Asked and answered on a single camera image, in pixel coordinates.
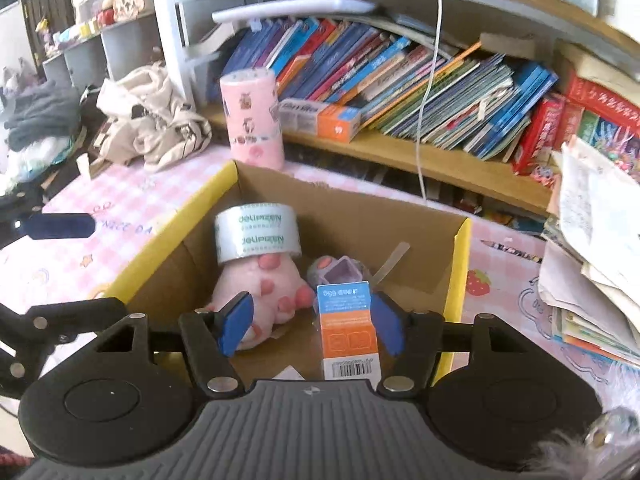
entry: white wall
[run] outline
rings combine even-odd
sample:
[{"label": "white wall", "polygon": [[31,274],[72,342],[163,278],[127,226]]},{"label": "white wall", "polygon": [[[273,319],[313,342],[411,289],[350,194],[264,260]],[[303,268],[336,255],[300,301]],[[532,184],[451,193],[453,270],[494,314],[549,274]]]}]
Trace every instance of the white wall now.
[{"label": "white wall", "polygon": [[0,10],[0,70],[5,66],[18,70],[18,59],[33,64],[31,47],[20,3]]}]

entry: pink checkered tablecloth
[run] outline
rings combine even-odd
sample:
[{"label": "pink checkered tablecloth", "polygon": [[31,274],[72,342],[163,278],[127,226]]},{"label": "pink checkered tablecloth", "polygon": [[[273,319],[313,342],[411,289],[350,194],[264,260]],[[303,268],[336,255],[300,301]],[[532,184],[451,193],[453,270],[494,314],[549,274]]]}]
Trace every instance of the pink checkered tablecloth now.
[{"label": "pink checkered tablecloth", "polygon": [[[93,298],[116,278],[155,232],[220,168],[230,160],[227,148],[205,153],[157,174],[142,165],[111,166],[93,181],[78,178],[44,208],[45,212],[88,212],[97,231],[86,240],[21,238],[0,251],[0,302],[16,312],[33,304]],[[288,162],[286,173],[308,182],[338,189],[422,203],[416,196]],[[439,203],[428,206],[464,214]],[[507,227],[474,217],[469,283],[462,316],[491,312],[580,374],[598,391],[607,385],[609,362],[551,337],[550,308],[537,292],[540,265],[487,246],[496,242],[542,256],[544,242]],[[454,366],[468,357],[459,354]]]}]

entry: orange box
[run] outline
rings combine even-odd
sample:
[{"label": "orange box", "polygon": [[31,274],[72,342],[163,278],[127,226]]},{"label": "orange box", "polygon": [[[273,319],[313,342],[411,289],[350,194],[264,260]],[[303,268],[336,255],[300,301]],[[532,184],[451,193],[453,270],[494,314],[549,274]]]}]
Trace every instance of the orange box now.
[{"label": "orange box", "polygon": [[280,126],[297,132],[350,142],[358,133],[362,115],[357,108],[330,105],[304,99],[284,99],[280,103]]},{"label": "orange box", "polygon": [[322,370],[326,380],[381,377],[376,330],[371,322],[369,283],[318,286]]}]

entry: pink paper towel roll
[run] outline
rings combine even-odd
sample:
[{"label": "pink paper towel roll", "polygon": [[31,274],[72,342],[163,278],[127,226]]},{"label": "pink paper towel roll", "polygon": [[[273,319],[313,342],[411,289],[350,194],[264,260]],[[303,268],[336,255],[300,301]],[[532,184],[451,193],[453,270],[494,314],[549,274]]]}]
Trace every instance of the pink paper towel roll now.
[{"label": "pink paper towel roll", "polygon": [[284,147],[273,70],[237,70],[220,78],[220,89],[233,158],[281,170]]}]

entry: stack of papers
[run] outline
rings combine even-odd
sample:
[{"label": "stack of papers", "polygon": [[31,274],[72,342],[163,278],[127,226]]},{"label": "stack of papers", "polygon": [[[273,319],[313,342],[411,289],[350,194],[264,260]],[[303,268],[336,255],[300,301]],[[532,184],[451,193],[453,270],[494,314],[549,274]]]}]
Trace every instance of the stack of papers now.
[{"label": "stack of papers", "polygon": [[538,282],[554,336],[640,366],[640,186],[577,137],[559,166]]}]

